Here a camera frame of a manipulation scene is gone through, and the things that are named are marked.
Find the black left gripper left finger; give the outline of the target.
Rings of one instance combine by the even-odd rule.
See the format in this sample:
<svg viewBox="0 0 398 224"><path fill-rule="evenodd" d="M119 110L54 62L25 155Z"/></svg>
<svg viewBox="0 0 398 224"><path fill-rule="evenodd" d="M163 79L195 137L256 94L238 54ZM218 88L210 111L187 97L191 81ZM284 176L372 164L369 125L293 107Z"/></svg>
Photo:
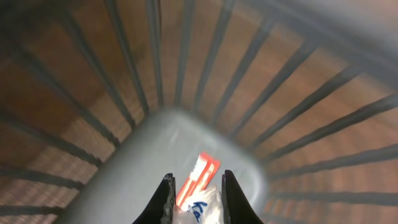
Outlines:
<svg viewBox="0 0 398 224"><path fill-rule="evenodd" d="M175 199L175 177L168 173L133 224L172 224Z"/></svg>

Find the red stick sachet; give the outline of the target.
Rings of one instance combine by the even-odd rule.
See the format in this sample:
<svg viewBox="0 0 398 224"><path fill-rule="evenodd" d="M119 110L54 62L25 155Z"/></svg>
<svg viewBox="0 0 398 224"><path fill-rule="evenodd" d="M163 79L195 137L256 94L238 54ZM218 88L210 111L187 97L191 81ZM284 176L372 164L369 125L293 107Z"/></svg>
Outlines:
<svg viewBox="0 0 398 224"><path fill-rule="evenodd" d="M186 179L176 198L176 206L183 208L186 199L193 194L207 188L212 178L220 168L221 162L212 158L209 154L199 154L193 170Z"/></svg>

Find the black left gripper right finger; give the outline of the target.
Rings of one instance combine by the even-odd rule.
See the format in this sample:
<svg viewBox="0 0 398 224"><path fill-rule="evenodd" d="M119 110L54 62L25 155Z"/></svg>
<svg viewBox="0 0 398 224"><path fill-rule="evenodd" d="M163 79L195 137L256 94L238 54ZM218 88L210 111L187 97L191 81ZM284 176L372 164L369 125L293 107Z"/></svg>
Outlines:
<svg viewBox="0 0 398 224"><path fill-rule="evenodd" d="M231 170L222 175L221 199L225 224L263 224Z"/></svg>

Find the small red white packet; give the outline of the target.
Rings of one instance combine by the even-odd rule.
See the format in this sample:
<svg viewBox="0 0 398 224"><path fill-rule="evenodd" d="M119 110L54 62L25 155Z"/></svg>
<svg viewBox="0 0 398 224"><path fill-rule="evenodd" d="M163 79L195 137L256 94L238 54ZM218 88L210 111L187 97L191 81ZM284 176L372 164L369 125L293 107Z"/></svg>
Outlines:
<svg viewBox="0 0 398 224"><path fill-rule="evenodd" d="M174 210L172 224L224 224L221 192L216 185L194 193Z"/></svg>

